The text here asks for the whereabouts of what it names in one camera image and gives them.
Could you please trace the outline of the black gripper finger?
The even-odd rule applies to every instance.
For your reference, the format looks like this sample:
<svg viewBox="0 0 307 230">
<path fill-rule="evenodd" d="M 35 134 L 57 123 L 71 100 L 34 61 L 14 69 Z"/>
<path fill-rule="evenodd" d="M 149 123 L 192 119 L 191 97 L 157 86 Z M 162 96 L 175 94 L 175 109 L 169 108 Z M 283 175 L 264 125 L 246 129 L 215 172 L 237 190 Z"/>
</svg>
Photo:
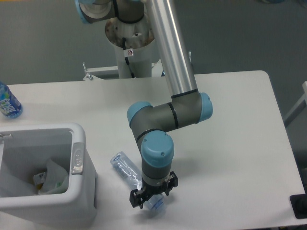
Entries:
<svg viewBox="0 0 307 230">
<path fill-rule="evenodd" d="M 130 192 L 129 201 L 133 208 L 139 207 L 140 209 L 143 209 L 143 204 L 148 201 L 148 199 L 149 193 L 144 189 L 133 189 Z"/>
<path fill-rule="evenodd" d="M 170 191 L 178 186 L 178 177 L 174 171 L 170 172 L 169 178 L 164 182 L 164 193 L 169 196 Z"/>
</svg>

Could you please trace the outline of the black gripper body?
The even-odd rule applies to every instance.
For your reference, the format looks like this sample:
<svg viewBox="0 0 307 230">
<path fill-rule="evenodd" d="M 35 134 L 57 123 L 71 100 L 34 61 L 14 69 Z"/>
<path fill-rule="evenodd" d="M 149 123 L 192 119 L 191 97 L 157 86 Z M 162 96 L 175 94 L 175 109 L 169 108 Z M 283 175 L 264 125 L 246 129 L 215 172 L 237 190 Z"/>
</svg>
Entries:
<svg viewBox="0 0 307 230">
<path fill-rule="evenodd" d="M 149 185 L 145 181 L 142 182 L 142 189 L 145 192 L 145 197 L 147 199 L 151 198 L 153 195 L 158 195 L 162 193 L 165 193 L 166 196 L 169 196 L 169 191 L 167 186 L 168 184 L 166 182 L 163 182 L 158 186 Z"/>
</svg>

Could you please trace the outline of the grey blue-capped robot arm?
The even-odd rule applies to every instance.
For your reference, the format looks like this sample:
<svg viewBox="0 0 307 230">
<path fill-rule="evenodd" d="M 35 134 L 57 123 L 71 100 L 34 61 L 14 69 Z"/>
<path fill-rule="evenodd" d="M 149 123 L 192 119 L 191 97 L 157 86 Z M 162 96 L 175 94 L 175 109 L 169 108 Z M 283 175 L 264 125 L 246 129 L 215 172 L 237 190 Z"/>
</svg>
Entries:
<svg viewBox="0 0 307 230">
<path fill-rule="evenodd" d="M 209 119 L 213 105 L 199 92 L 172 0 L 77 0 L 84 23 L 104 21 L 120 78 L 151 77 L 151 50 L 158 50 L 169 101 L 136 102 L 127 119 L 142 159 L 141 187 L 130 192 L 133 207 L 177 187 L 171 170 L 175 145 L 169 132 Z"/>
</svg>

